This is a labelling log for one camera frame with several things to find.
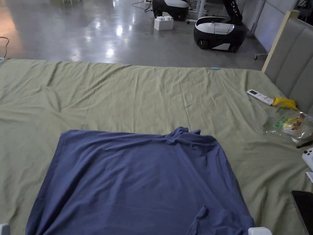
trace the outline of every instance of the glossy floor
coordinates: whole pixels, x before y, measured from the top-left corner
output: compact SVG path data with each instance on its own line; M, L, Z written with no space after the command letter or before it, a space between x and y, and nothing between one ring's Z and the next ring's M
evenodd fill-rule
M194 25L174 22L154 29L152 12L131 6L136 0L0 0L0 36L10 39L9 58L91 61L150 66L225 67L260 70L255 39L236 54L201 50ZM5 40L0 40L0 57Z

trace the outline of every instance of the power cable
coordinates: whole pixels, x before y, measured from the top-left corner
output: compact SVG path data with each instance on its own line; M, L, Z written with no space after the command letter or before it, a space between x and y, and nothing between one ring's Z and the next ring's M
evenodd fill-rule
M139 7L139 6L134 6L134 4L143 3L144 1L145 1L145 0L142 0L141 2L137 2L137 3L133 3L132 6L133 6L133 7L140 8L140 9L143 9L145 12L152 11L152 10L148 10L148 9L151 7L152 1L150 1L149 6L148 6L148 8L146 8L146 9L144 9L144 8L142 8L142 7Z
M219 10L220 10L220 9L221 9L221 6L218 7L218 11L217 11L217 14L216 14L216 16L215 16L214 33L215 33L216 20L217 20L218 13L219 13Z
M306 0L303 0L303 2L301 2L300 4L298 4L298 6L301 6L302 5L302 3L304 3Z
M8 41L7 44L5 45L5 54L3 56L3 58L5 58L7 55L7 52L8 52L8 44L9 44L10 40L7 37L0 37L0 38L6 39Z

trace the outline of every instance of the white object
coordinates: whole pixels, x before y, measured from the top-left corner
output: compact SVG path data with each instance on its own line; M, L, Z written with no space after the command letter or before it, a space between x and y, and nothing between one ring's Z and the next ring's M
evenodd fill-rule
M170 7L181 7L186 8L189 7L188 3L182 0L164 0L165 4Z
M71 1L71 5L73 5L73 2L72 0L68 0L68 1ZM64 0L62 0L63 4L65 4ZM80 0L78 0L78 2L80 2ZM1 235L1 234L0 234Z
M286 11L293 9L294 2L295 0L265 1L254 35L268 52L273 45Z
M228 50L229 46L230 46L230 43L223 43L223 44L220 44L219 46L213 47L212 49Z
M310 179L310 181L313 183L313 172L306 172L306 175L308 176L308 178Z
M173 29L174 20L171 16L158 16L154 19L154 28L157 30Z
M260 100L262 103L267 104L267 105L272 105L273 101L272 99L268 98L267 96L255 91L255 90L248 90L247 93L251 96L253 96L254 98L257 98L258 100Z
M0 235L10 235L10 225L0 224Z
M302 159L305 161L308 167L313 171L313 148L305 150L302 154Z
M195 27L201 32L205 32L209 34L229 34L234 29L233 24L211 23L211 22L201 23L201 24L196 25Z
M248 235L272 235L272 232L265 227L255 227L248 229Z
M197 12L198 12L198 8L199 8L199 6L198 6L199 2L201 2L201 3L200 3L198 19L200 19L202 17L202 14L203 14L203 11L204 11L205 0L198 0L198 2L197 2ZM196 23L197 20L187 19L186 22L187 23L190 23L190 22L195 22Z

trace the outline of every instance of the black cable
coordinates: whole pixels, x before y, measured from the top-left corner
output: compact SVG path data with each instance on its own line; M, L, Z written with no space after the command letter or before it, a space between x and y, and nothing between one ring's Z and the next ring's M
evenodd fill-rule
M230 27L231 27L232 24L234 23L235 17L236 17L236 14L234 15L233 22L230 24ZM229 32L229 30L230 30L230 27L229 27L228 30L227 30L227 33L226 33L226 35L225 35L226 37L227 37L227 35L228 35L228 32ZM224 41L224 39L225 39L226 37L223 37L222 40L221 40L218 44L221 44L221 43Z
M216 16L215 16L215 23L216 23L217 16L218 16L218 13L219 13L219 10L220 10L220 9L221 9L221 7L218 8L217 14L216 14Z
M5 58L8 52L8 45L9 45L10 40L7 37L0 37L0 38L6 39L8 41L5 45L5 54L3 56L3 58Z
M143 9L145 12L148 12L148 9L150 8L152 1L150 1L149 6L148 6L148 8L146 8L146 9L144 9L144 8L142 8L142 7L134 6L134 4L143 3L144 1L145 1L145 0L142 0L141 2L137 2L137 3L133 3L132 6L133 6L133 7L140 8L140 9Z
M300 4L298 4L298 6L301 6L302 5L302 3L304 3L306 0L303 0L303 2L301 2Z
M305 146L308 146L308 145L310 145L310 144L313 144L313 140L310 140L309 142L306 142L306 143L304 143L304 144L302 144L302 145L297 146L297 149L302 148L302 147L305 147Z

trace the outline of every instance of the remote control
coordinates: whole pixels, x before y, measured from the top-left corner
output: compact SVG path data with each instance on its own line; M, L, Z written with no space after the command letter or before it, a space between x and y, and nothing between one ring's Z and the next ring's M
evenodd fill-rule
M258 100L260 100L261 102L263 102L264 104L267 105L272 105L273 101L272 99L268 98L267 96L255 91L255 90L248 90L247 93L251 96L253 96L254 98L257 98Z
M313 148L307 149L302 154L302 159L308 165L308 167L313 171Z

